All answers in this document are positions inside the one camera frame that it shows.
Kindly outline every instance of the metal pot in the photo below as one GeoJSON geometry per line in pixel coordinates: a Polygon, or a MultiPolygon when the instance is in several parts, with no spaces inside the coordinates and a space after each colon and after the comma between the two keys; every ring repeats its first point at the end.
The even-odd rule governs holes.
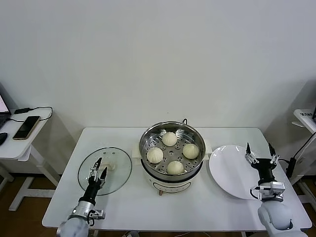
{"type": "Polygon", "coordinates": [[[157,123],[144,132],[139,142],[139,152],[142,157],[142,166],[146,172],[158,180],[179,183],[191,179],[200,171],[205,156],[205,143],[202,136],[191,126],[180,122],[166,121],[157,123]],[[168,147],[163,144],[162,137],[167,132],[174,132],[177,135],[176,145],[168,147]],[[182,153],[183,147],[189,143],[193,143],[199,148],[199,155],[196,159],[187,159],[182,153]],[[160,163],[153,164],[147,159],[147,152],[153,147],[158,147],[163,151],[163,160],[160,163]],[[174,160],[183,164],[184,173],[178,175],[167,173],[168,164],[174,160]]]}

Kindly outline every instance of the white plate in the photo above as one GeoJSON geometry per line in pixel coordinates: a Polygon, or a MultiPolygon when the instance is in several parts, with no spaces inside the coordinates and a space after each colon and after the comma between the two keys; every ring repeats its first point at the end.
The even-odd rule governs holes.
{"type": "Polygon", "coordinates": [[[258,185],[259,174],[246,161],[245,154],[246,149],[241,146],[219,147],[209,159],[209,168],[216,183],[227,193],[255,200],[250,195],[250,188],[258,185]]]}

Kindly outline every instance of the table leg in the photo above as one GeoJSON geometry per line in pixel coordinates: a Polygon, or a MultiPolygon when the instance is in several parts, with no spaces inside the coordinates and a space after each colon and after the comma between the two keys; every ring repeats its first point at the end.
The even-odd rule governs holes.
{"type": "Polygon", "coordinates": [[[12,182],[14,180],[13,176],[8,173],[3,167],[0,166],[0,176],[6,178],[7,181],[12,182]]]}
{"type": "Polygon", "coordinates": [[[24,181],[19,192],[15,196],[9,211],[16,211],[21,204],[24,197],[35,197],[35,198],[52,198],[55,190],[42,190],[42,189],[29,189],[29,186],[33,182],[34,177],[27,177],[24,181]]]}
{"type": "Polygon", "coordinates": [[[3,167],[0,166],[0,176],[3,177],[2,182],[0,183],[0,191],[4,188],[5,184],[9,181],[14,180],[13,176],[10,175],[3,167]]]}
{"type": "Polygon", "coordinates": [[[48,164],[41,154],[31,145],[31,162],[55,185],[58,185],[60,180],[59,174],[48,164]]]}

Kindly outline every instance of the laptop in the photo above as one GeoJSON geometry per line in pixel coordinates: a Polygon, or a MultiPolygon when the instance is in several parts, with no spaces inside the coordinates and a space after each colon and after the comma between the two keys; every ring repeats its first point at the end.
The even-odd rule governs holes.
{"type": "Polygon", "coordinates": [[[10,118],[11,112],[0,95],[0,128],[4,125],[6,120],[10,118]]]}

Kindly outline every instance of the smartphone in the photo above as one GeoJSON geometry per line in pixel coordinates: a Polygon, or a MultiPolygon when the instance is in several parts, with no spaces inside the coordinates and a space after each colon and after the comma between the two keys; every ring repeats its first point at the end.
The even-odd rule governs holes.
{"type": "Polygon", "coordinates": [[[40,116],[28,116],[22,126],[13,136],[14,140],[26,140],[29,138],[36,124],[39,122],[40,116]]]}

